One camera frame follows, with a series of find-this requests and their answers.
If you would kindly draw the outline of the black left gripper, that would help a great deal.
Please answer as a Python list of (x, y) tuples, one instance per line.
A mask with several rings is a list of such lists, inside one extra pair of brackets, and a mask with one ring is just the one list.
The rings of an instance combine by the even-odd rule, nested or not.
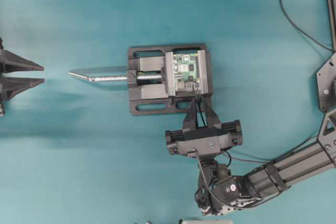
[(40, 78), (18, 78), (3, 77), (2, 72), (18, 72), (18, 71), (44, 71), (44, 67), (20, 57), (8, 50), (3, 50), (3, 40), (1, 43), (1, 84), (0, 84), (0, 111), (1, 116), (5, 115), (4, 101), (12, 99), (14, 96), (24, 92), (30, 88), (36, 87), (44, 83), (45, 79)]

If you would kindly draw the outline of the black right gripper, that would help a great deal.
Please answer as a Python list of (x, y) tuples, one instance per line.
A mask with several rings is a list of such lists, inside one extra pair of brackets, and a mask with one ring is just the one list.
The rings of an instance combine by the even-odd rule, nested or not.
[(197, 128), (196, 99), (191, 103), (182, 130), (166, 131), (166, 147), (171, 155), (188, 157), (217, 156), (232, 147), (242, 145), (243, 133), (239, 120), (222, 123), (202, 97), (207, 126)]

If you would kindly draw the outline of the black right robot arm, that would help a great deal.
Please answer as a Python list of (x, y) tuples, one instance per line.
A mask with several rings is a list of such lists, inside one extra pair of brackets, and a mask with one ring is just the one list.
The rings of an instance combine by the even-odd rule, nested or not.
[(207, 123), (199, 126), (196, 105), (193, 99), (182, 129), (166, 131), (165, 138), (171, 155), (197, 160), (200, 174), (194, 199), (205, 216), (255, 208), (292, 185), (335, 168), (335, 110), (325, 114), (313, 143), (297, 146), (238, 176), (216, 157), (242, 144), (240, 122), (222, 123), (211, 106), (203, 102)]

